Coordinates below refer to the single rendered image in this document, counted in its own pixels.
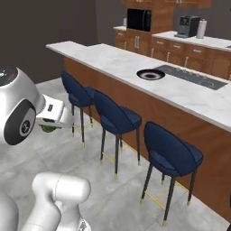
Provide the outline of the green avocado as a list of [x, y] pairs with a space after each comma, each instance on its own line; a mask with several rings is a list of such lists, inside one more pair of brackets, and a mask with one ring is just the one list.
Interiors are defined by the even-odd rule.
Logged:
[[57, 129], [56, 126], [41, 125], [41, 128], [44, 133], [52, 133]]

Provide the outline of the black microwave oven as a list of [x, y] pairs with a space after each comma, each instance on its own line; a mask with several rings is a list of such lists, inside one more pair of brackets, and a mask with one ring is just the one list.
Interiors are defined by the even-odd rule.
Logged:
[[151, 30], [152, 11], [143, 9], [127, 9], [127, 28], [144, 32]]

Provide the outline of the black hob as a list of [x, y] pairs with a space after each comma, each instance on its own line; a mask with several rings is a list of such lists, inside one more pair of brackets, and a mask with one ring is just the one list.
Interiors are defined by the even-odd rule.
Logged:
[[157, 69], [163, 71], [165, 74], [169, 74], [176, 78], [184, 79], [188, 82], [203, 86], [205, 88], [211, 88], [213, 90], [219, 90], [226, 85], [226, 82], [212, 79], [196, 72], [187, 71], [181, 68], [175, 68], [170, 65], [161, 65], [157, 67]]

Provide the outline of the black plate with white rim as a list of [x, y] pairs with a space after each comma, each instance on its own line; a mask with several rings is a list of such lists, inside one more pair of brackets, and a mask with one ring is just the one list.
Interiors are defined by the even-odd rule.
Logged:
[[165, 76], [165, 73], [158, 69], [141, 69], [136, 72], [136, 75], [141, 79], [158, 80]]

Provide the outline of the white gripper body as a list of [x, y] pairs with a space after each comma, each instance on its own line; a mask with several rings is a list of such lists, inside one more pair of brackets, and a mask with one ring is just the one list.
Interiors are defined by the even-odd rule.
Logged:
[[71, 128], [74, 123], [72, 113], [63, 102], [49, 103], [41, 113], [36, 116], [38, 125]]

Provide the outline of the blue bar stool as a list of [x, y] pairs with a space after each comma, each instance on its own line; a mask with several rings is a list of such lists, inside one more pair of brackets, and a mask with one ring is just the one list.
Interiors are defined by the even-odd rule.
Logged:
[[122, 135], [136, 131], [137, 159], [141, 157], [139, 128], [142, 118], [127, 107], [119, 106], [106, 94], [96, 90], [94, 105], [100, 115], [100, 124], [103, 128], [100, 161], [103, 161], [106, 132], [115, 135], [115, 178], [118, 173], [118, 147], [122, 147]]
[[149, 153], [150, 164], [140, 202], [143, 202], [153, 167], [162, 173], [162, 181], [164, 181], [165, 176], [170, 176], [171, 184], [162, 223], [165, 226], [175, 181], [178, 177], [187, 176], [189, 174], [191, 174], [191, 180], [187, 205], [190, 204], [196, 174], [199, 165], [203, 162], [203, 153], [192, 144], [181, 140], [178, 136], [164, 127], [151, 121], [145, 124], [143, 135], [144, 143]]
[[91, 106], [94, 104], [94, 89], [91, 87], [83, 87], [65, 70], [61, 72], [61, 79], [63, 86], [69, 95], [72, 115], [75, 115], [75, 107], [78, 107], [80, 110], [82, 146], [85, 146], [83, 109], [85, 107], [88, 108], [90, 123], [93, 124]]

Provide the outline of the brown wooden kitchen island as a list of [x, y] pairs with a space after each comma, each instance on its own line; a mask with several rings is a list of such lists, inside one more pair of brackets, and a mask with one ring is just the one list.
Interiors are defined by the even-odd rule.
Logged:
[[66, 58], [64, 65], [83, 86], [105, 93], [118, 105], [135, 111], [145, 123], [161, 125], [201, 150], [204, 160], [196, 175], [193, 195], [231, 220], [231, 133], [77, 61]]

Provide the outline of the brown wooden wall cupboards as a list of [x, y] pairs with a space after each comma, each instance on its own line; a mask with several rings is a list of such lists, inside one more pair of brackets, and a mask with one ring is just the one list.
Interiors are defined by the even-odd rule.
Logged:
[[125, 5], [209, 8], [211, 0], [121, 0]]

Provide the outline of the brown wooden cupboard run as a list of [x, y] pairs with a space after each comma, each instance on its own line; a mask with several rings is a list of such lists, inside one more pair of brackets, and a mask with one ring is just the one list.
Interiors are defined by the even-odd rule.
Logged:
[[152, 11], [149, 32], [117, 26], [115, 45], [121, 49], [163, 60], [222, 79], [231, 79], [231, 41], [206, 37], [175, 37], [173, 11], [177, 6], [126, 5], [126, 9]]

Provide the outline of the white paper towel roll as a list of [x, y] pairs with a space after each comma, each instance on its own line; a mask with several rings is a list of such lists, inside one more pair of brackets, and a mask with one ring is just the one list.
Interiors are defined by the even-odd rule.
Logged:
[[197, 35], [196, 37], [198, 39], [203, 39], [204, 38], [204, 35], [205, 35], [205, 31], [207, 29], [207, 20], [205, 19], [202, 19], [199, 21], [199, 28], [198, 28], [198, 31], [197, 31]]

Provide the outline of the black coffee machine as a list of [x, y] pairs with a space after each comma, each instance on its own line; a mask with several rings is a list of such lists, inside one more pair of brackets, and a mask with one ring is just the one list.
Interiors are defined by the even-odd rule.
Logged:
[[178, 31], [175, 37], [189, 38], [197, 35], [199, 28], [199, 16], [185, 15], [180, 17]]

